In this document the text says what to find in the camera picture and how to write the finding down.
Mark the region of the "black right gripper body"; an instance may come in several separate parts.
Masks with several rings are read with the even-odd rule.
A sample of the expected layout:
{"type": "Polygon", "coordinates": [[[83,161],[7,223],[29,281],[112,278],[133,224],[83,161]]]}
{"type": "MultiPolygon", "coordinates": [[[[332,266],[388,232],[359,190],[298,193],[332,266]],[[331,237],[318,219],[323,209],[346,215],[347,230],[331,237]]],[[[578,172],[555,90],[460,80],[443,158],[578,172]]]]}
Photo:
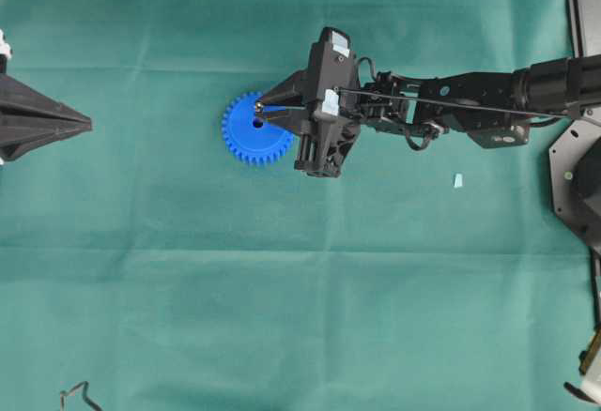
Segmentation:
{"type": "Polygon", "coordinates": [[[345,95],[359,85],[356,54],[348,35],[325,27],[310,50],[305,70],[300,151],[295,168],[309,176],[335,178],[361,133],[361,126],[347,116],[357,99],[345,95]]]}

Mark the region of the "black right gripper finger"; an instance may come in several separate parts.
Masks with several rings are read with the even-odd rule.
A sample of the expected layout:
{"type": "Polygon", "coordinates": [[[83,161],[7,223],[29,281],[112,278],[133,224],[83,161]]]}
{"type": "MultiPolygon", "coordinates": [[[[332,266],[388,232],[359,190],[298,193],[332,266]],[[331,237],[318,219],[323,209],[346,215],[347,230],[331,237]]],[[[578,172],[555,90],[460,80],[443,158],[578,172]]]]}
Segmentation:
{"type": "Polygon", "coordinates": [[[265,109],[262,113],[262,119],[273,126],[285,129],[299,137],[311,133],[310,116],[304,108],[265,109]]]}
{"type": "Polygon", "coordinates": [[[259,103],[263,107],[304,107],[307,103],[304,96],[306,78],[307,72],[305,69],[295,71],[281,83],[264,93],[260,97],[259,103]]]}

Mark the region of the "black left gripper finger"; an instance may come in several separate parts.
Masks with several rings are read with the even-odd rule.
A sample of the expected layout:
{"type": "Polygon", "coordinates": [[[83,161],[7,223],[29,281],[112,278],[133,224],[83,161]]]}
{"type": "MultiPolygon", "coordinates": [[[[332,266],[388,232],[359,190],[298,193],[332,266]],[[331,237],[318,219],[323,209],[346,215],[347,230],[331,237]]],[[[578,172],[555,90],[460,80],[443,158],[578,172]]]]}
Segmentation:
{"type": "Polygon", "coordinates": [[[1,75],[1,110],[21,116],[92,124],[90,117],[80,114],[62,102],[44,96],[6,74],[1,75]]]}
{"type": "Polygon", "coordinates": [[[92,130],[90,123],[50,124],[49,127],[9,125],[1,128],[1,160],[15,161],[42,146],[63,141],[92,130]]]}

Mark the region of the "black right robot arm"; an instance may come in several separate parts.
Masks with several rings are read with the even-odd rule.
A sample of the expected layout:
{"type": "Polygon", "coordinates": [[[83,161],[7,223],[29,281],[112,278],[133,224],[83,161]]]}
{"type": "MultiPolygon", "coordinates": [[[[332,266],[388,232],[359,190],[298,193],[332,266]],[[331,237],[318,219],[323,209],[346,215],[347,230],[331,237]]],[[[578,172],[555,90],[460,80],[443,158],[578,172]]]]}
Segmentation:
{"type": "Polygon", "coordinates": [[[362,83],[360,66],[370,61],[352,51],[345,32],[324,27],[306,68],[256,100],[257,120],[299,137],[295,169],[339,176],[362,127],[401,136],[414,151],[451,130],[500,148],[526,144],[531,128],[586,120],[600,103],[598,55],[430,79],[372,70],[362,83]]]}

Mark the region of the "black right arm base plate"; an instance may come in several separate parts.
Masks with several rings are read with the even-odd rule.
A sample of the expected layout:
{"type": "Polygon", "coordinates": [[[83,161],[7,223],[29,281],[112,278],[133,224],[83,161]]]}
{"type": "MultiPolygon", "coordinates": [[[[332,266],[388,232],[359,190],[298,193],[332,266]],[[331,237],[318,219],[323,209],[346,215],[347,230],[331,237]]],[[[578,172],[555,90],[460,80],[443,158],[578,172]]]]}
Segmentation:
{"type": "Polygon", "coordinates": [[[600,128],[578,120],[548,150],[556,216],[600,251],[600,128]]]}

